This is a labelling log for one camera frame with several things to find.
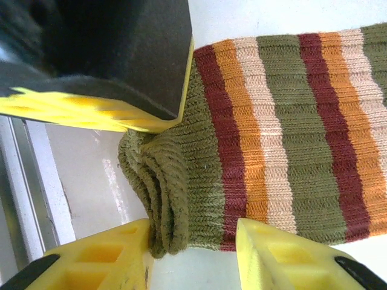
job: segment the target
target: white surface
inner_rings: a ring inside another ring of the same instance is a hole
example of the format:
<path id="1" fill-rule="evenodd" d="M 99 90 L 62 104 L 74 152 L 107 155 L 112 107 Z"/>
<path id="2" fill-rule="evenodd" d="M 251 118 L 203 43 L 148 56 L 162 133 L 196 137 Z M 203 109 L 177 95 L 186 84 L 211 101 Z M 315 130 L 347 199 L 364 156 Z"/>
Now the white surface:
<path id="1" fill-rule="evenodd" d="M 197 47 L 225 38 L 335 31 L 387 21 L 385 0 L 191 0 Z M 145 215 L 117 167 L 121 134 L 49 125 L 77 237 Z M 387 236 L 339 246 L 387 280 Z M 240 289 L 235 253 L 189 249 L 157 261 L 152 289 Z"/>

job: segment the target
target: folded fabric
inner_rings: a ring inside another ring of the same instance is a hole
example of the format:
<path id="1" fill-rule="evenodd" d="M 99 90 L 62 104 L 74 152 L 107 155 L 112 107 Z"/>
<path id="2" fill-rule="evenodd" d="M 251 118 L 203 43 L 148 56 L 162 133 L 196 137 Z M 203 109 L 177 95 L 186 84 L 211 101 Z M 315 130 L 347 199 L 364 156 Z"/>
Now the folded fabric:
<path id="1" fill-rule="evenodd" d="M 194 53 L 183 122 L 128 131 L 151 253 L 235 250 L 240 217 L 321 243 L 387 233 L 387 24 Z"/>

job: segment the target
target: olive green stripe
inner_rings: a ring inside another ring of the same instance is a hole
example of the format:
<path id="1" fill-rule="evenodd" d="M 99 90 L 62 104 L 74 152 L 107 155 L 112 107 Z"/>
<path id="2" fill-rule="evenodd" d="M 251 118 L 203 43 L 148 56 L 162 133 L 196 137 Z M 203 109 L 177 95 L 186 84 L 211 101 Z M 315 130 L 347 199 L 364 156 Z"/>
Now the olive green stripe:
<path id="1" fill-rule="evenodd" d="M 387 106 L 387 24 L 361 28 L 364 38 L 363 51 L 372 67 L 372 77 L 383 92 Z"/>
<path id="2" fill-rule="evenodd" d="M 342 243 L 346 224 L 333 158 L 308 84 L 298 37 L 262 36 L 257 42 L 282 127 L 298 234 L 322 243 Z"/>
<path id="3" fill-rule="evenodd" d="M 187 129 L 187 124 L 200 124 Z M 192 150 L 192 138 L 200 137 Z M 196 61 L 193 60 L 183 122 L 171 129 L 190 169 L 188 180 L 189 246 L 220 250 L 224 234 L 224 206 L 226 197 L 222 182 L 222 164 L 218 155 L 218 140 L 207 104 L 204 85 Z"/>

